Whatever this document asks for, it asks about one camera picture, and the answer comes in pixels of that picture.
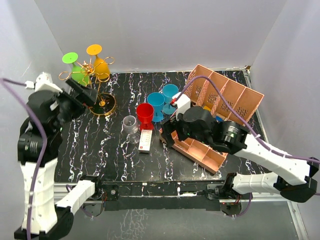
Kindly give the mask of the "green wine glass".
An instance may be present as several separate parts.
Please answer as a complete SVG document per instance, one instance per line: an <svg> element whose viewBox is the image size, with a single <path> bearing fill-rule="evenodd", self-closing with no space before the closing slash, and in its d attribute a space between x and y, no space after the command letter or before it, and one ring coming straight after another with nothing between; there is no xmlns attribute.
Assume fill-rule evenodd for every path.
<svg viewBox="0 0 320 240"><path fill-rule="evenodd" d="M78 54L76 52L68 52L62 57L62 62L65 64L71 64L71 78L77 83L83 86L87 86L90 83L89 75L84 67L77 63Z"/></svg>

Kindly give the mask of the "red wine glass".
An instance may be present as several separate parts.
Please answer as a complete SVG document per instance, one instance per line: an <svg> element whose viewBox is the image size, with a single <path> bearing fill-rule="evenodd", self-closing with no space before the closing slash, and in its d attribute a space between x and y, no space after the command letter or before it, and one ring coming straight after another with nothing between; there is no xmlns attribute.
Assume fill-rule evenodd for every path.
<svg viewBox="0 0 320 240"><path fill-rule="evenodd" d="M152 124L154 108L149 103L141 103L136 108L137 118L140 121L140 130L153 130Z"/></svg>

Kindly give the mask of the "blue wine glass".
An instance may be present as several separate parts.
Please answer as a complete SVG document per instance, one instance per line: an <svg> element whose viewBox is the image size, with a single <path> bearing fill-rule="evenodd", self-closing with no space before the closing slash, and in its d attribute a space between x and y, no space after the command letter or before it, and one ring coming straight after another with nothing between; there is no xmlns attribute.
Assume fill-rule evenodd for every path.
<svg viewBox="0 0 320 240"><path fill-rule="evenodd" d="M147 102L153 107L153 118L152 121L154 123L159 123L164 119L164 115L162 113L165 98L162 93L153 92L148 95Z"/></svg>
<svg viewBox="0 0 320 240"><path fill-rule="evenodd" d="M172 97L179 92L179 89L174 84L167 84L162 89L162 94L164 96L164 106L163 106L163 113L166 115L172 115L175 112L175 108L170 105L172 101Z"/></svg>

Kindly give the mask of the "clear wine glass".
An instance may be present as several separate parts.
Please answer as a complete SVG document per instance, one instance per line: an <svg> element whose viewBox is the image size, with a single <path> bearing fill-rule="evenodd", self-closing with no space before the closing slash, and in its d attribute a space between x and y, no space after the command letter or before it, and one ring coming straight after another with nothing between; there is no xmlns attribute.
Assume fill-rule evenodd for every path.
<svg viewBox="0 0 320 240"><path fill-rule="evenodd" d="M127 134L127 140L129 140L131 144L137 144L140 140L140 130L137 119L132 115L128 115L124 117L122 126L124 132Z"/></svg>

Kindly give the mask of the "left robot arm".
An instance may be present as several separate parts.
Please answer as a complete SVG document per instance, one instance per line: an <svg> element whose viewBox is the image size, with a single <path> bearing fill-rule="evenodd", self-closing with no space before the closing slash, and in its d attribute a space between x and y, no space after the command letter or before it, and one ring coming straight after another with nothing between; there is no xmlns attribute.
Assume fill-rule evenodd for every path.
<svg viewBox="0 0 320 240"><path fill-rule="evenodd" d="M62 128L95 105L98 93L69 78L72 94L48 80L27 81L32 89L24 105L28 118L20 127L17 159L24 180L24 218L14 232L16 240L59 240L71 231L75 213L89 198L99 199L99 178L84 175L61 200L54 200L55 170Z"/></svg>

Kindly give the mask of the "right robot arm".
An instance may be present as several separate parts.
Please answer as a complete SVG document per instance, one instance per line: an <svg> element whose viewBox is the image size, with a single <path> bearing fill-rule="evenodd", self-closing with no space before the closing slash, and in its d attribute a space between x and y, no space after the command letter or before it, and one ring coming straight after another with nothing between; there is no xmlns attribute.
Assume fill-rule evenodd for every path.
<svg viewBox="0 0 320 240"><path fill-rule="evenodd" d="M317 193L318 182L313 176L320 162L315 158L303 160L261 140L252 130L233 121L218 122L200 106L189 108L161 123L161 136L169 147L187 138L197 140L219 153L249 159L269 170L264 174L229 173L222 185L208 193L218 199L237 198L250 193L278 194L297 203L305 203Z"/></svg>

